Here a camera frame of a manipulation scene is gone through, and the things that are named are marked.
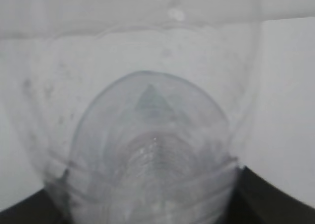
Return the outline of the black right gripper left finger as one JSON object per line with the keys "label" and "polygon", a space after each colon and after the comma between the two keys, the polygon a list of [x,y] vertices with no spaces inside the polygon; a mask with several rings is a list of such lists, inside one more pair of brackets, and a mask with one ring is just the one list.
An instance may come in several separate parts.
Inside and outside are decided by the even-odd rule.
{"label": "black right gripper left finger", "polygon": [[67,224],[68,220],[56,207],[45,190],[0,212],[2,224]]}

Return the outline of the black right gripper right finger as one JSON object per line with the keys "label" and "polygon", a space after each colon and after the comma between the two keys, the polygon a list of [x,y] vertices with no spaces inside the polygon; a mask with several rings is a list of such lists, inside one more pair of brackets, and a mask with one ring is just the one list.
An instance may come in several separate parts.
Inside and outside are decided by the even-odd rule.
{"label": "black right gripper right finger", "polygon": [[228,207],[225,223],[314,224],[315,209],[245,167]]}

